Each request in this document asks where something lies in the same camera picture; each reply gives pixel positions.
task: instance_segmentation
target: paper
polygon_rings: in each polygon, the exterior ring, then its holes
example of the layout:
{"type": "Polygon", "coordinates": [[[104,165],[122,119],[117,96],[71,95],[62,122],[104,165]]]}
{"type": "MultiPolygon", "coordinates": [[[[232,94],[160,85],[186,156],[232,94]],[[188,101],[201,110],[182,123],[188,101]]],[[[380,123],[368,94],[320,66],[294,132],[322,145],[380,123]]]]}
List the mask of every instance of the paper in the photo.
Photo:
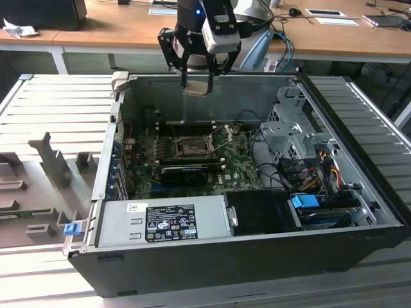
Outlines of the paper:
{"type": "Polygon", "coordinates": [[[323,17],[316,17],[315,19],[321,24],[339,24],[343,26],[359,26],[359,24],[357,24],[352,19],[323,18],[323,17]]]}
{"type": "Polygon", "coordinates": [[[32,35],[39,34],[31,26],[20,27],[20,26],[16,26],[15,24],[9,23],[6,19],[3,19],[3,21],[4,21],[3,30],[5,30],[5,32],[7,32],[12,37],[17,37],[19,39],[21,37],[29,37],[32,35]]]}
{"type": "Polygon", "coordinates": [[[177,16],[177,10],[168,8],[150,8],[149,15],[177,16]]]}

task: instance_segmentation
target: blue plastic latch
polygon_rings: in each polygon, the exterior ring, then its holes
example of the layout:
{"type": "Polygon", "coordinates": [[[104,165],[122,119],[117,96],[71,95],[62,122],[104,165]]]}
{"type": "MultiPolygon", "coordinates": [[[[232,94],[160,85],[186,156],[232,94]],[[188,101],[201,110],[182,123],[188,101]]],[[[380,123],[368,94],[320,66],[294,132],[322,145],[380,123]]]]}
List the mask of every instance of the blue plastic latch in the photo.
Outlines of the blue plastic latch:
{"type": "Polygon", "coordinates": [[[63,234],[65,236],[81,235],[82,234],[82,223],[67,223],[64,226],[63,234]]]}
{"type": "Polygon", "coordinates": [[[306,207],[320,207],[317,198],[313,194],[299,194],[291,199],[294,208],[306,208],[306,207]]]}

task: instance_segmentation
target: white sticker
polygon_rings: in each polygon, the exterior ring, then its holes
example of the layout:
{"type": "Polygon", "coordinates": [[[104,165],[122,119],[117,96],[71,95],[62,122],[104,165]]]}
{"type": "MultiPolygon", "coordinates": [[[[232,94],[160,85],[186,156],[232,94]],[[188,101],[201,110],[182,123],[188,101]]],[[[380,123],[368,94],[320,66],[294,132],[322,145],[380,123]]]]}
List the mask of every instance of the white sticker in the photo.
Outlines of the white sticker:
{"type": "Polygon", "coordinates": [[[2,215],[0,216],[0,219],[18,219],[19,217],[17,215],[2,215]]]}
{"type": "Polygon", "coordinates": [[[129,203],[127,204],[127,212],[134,213],[134,212],[145,212],[148,203],[129,203]]]}

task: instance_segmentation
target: warning label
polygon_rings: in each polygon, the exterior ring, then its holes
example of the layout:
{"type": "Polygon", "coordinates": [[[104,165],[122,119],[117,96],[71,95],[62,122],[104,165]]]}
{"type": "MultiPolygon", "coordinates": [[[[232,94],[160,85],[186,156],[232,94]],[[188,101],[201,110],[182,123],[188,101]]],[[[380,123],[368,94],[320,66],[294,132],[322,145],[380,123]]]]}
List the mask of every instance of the warning label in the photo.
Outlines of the warning label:
{"type": "Polygon", "coordinates": [[[198,238],[193,204],[148,207],[146,223],[149,243],[198,238]]]}

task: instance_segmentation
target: robotic arm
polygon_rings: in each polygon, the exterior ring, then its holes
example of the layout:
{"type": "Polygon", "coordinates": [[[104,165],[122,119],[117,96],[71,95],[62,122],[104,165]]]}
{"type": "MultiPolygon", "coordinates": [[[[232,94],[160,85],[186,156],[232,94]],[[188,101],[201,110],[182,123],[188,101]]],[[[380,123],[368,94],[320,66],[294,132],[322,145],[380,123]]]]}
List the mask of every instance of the robotic arm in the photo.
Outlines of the robotic arm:
{"type": "MultiPolygon", "coordinates": [[[[249,2],[247,9],[253,10],[254,0],[246,1],[249,2]]],[[[213,77],[231,70],[241,51],[241,40],[270,27],[273,15],[265,3],[267,0],[257,2],[259,9],[265,11],[258,17],[264,15],[269,19],[261,21],[249,16],[246,21],[238,21],[234,13],[238,0],[178,0],[175,29],[162,29],[158,39],[168,66],[181,73],[181,86],[186,94],[206,96],[210,93],[213,77]],[[217,55],[220,58],[221,54],[226,57],[219,62],[217,55]],[[208,70],[208,82],[188,81],[188,70],[208,70]]]]}

